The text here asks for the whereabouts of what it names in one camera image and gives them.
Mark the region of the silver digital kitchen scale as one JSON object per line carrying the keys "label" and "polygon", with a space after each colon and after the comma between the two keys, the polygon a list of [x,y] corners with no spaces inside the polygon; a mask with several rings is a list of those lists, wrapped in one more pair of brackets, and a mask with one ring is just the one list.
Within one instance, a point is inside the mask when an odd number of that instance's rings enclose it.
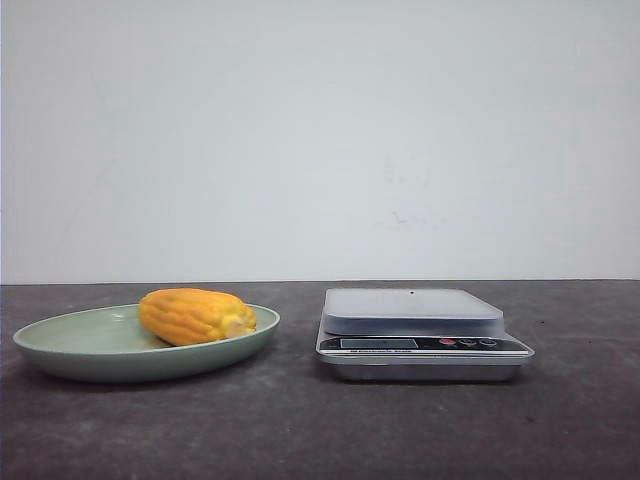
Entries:
{"label": "silver digital kitchen scale", "polygon": [[352,381],[502,382],[534,358],[501,310],[459,289],[326,292],[316,354]]}

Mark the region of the yellow corn cob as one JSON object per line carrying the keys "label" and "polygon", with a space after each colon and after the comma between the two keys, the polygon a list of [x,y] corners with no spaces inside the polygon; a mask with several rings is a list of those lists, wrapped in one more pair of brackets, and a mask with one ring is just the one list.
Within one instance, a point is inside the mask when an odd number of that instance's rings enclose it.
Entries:
{"label": "yellow corn cob", "polygon": [[256,331],[254,310],[240,298],[196,288],[155,290],[139,302],[142,327],[174,346],[236,338]]}

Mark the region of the green shallow plate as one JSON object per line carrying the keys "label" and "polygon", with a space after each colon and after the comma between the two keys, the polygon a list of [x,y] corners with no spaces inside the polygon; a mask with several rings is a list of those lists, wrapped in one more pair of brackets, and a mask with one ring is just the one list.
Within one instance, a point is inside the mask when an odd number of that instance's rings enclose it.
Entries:
{"label": "green shallow plate", "polygon": [[276,311],[255,305],[256,331],[237,338],[171,346],[144,329],[135,304],[62,314],[19,329],[13,341],[37,370],[92,383],[137,383],[209,373],[265,347],[280,323]]}

